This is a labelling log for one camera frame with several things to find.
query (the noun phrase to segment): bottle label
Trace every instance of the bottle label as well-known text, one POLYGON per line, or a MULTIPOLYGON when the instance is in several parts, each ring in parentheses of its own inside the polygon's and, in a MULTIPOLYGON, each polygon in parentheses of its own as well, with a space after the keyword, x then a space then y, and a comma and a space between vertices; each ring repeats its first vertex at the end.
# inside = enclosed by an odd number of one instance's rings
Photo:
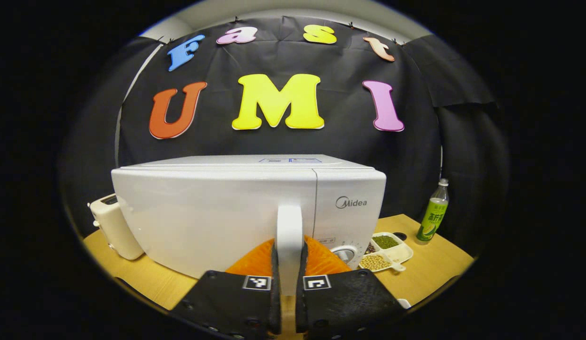
POLYGON ((442 222, 447 207, 448 202, 440 204, 430 200, 429 204, 427 204, 427 211, 425 211, 421 226, 419 227, 419 232, 417 233, 417 238, 420 241, 429 241, 436 234, 436 230, 438 230, 440 222, 442 222))

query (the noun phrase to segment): pink letter i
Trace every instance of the pink letter i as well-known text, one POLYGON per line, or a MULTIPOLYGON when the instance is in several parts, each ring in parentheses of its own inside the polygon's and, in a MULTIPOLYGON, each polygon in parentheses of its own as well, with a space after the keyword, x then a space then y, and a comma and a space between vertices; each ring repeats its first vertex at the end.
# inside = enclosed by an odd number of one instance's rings
POLYGON ((390 96, 392 87, 373 80, 365 80, 362 85, 371 91, 375 102, 377 118, 373 121, 373 126, 382 131, 403 131, 405 125, 396 116, 396 109, 390 96))

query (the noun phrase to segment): green drink bottle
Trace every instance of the green drink bottle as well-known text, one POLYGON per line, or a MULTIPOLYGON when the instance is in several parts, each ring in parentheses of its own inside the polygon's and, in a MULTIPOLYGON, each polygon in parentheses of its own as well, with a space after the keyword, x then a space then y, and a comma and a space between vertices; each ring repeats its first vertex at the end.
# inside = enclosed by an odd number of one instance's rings
POLYGON ((438 189, 430 197, 430 202, 427 204, 427 210, 423 216, 419 232, 417 232, 417 241, 420 245, 426 245, 434 237, 436 230, 438 230, 442 222, 442 218, 444 218, 449 199, 446 187, 448 187, 448 180, 441 178, 438 183, 438 189))

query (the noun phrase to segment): letter m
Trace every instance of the letter m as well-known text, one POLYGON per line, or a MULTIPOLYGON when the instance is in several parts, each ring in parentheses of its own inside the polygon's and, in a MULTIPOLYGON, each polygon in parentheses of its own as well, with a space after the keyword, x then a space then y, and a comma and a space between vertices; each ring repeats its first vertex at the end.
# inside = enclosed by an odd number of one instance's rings
POLYGON ((316 86, 320 78, 314 75, 293 75, 281 91, 266 75, 247 75, 239 79, 243 85, 243 98, 239 117, 232 121, 235 130, 257 129, 259 104, 267 123, 275 128, 291 105, 291 114, 284 123, 293 129, 321 129, 325 120, 319 116, 316 103, 316 86))

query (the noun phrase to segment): wooden table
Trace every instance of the wooden table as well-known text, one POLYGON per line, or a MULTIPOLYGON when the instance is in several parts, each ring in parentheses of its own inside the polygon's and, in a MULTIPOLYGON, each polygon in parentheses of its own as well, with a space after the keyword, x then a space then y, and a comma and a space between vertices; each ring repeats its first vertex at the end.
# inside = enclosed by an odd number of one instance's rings
MULTIPOLYGON (((375 273, 388 291, 398 299, 414 305, 435 292, 453 276, 465 272, 473 258, 436 234, 427 245, 419 245, 414 237, 420 224, 406 215, 380 218, 375 232, 402 232, 405 243, 414 255, 404 262, 406 271, 393 269, 375 273)), ((142 295, 171 310, 197 282, 196 279, 173 271, 148 258, 146 254, 135 261, 125 260, 111 250, 100 230, 83 240, 98 264, 114 277, 120 277, 142 295)), ((283 334, 280 340, 301 340, 295 334, 295 297, 282 297, 283 334)))

